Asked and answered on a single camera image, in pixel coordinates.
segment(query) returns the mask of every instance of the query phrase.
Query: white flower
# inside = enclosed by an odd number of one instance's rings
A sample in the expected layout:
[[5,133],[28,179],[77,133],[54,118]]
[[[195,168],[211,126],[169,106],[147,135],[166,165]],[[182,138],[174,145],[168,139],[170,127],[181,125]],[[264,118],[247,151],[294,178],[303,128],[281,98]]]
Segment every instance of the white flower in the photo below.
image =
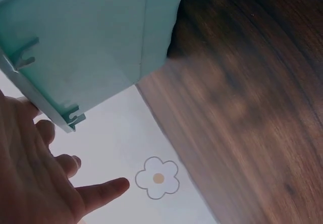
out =
[[176,178],[178,167],[173,161],[162,162],[158,157],[150,157],[144,164],[144,170],[136,174],[136,184],[147,190],[153,200],[161,199],[165,194],[174,194],[180,187]]

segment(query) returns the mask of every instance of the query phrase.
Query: light blue plastic container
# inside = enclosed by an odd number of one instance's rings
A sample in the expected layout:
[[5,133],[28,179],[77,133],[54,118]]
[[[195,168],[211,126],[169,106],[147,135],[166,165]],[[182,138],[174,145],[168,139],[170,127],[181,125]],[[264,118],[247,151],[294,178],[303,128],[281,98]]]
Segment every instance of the light blue plastic container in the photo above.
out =
[[180,0],[0,0],[0,68],[66,132],[164,64]]

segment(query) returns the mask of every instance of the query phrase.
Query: wooden table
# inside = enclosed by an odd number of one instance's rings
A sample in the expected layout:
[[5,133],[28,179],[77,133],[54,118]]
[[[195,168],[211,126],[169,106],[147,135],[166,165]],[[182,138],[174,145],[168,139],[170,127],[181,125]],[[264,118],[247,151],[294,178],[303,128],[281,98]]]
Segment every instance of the wooden table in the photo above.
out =
[[138,88],[222,224],[323,223],[323,0],[182,0]]

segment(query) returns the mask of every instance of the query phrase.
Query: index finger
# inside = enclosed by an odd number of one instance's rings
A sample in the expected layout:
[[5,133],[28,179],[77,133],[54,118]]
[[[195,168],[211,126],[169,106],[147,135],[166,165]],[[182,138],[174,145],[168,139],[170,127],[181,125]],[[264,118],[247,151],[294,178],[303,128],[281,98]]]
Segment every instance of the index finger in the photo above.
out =
[[32,119],[34,119],[35,117],[41,114],[41,111],[33,103],[31,103],[26,97],[19,97],[17,100],[19,100],[21,103],[24,104],[28,114]]
[[85,214],[103,207],[114,199],[120,197],[128,189],[129,181],[125,178],[111,180],[100,185],[76,188],[83,199],[86,211]]

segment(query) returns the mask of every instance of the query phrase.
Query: hand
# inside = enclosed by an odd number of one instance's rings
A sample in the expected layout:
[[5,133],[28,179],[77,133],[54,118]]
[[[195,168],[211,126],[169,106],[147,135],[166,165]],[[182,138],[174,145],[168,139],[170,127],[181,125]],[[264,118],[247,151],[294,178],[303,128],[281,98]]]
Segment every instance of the hand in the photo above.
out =
[[74,188],[68,178],[81,166],[78,157],[53,157],[52,122],[34,124],[38,109],[26,99],[0,91],[0,223],[76,224],[83,216],[121,196],[129,182]]

